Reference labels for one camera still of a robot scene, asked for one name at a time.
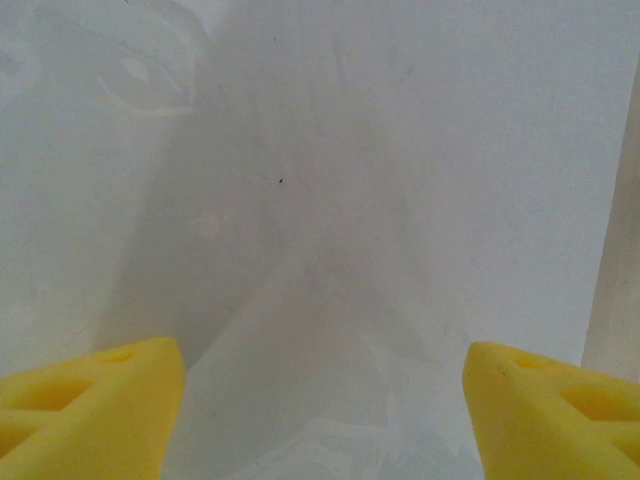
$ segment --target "white wall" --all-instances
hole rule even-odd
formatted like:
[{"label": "white wall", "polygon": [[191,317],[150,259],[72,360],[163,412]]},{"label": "white wall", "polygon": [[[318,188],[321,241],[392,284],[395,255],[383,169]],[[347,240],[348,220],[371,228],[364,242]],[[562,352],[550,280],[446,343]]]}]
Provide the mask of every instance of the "white wall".
[{"label": "white wall", "polygon": [[580,358],[640,4],[183,1],[0,7],[0,373],[171,334],[168,478],[479,478],[469,342]]}]

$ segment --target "white surface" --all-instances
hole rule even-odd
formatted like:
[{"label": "white surface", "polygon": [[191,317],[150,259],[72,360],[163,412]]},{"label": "white surface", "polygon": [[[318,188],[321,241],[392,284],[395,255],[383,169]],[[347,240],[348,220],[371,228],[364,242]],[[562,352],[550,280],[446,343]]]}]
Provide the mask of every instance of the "white surface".
[{"label": "white surface", "polygon": [[184,2],[0,6],[0,373],[172,334],[169,479],[481,478],[464,353],[579,360],[640,4]]}]

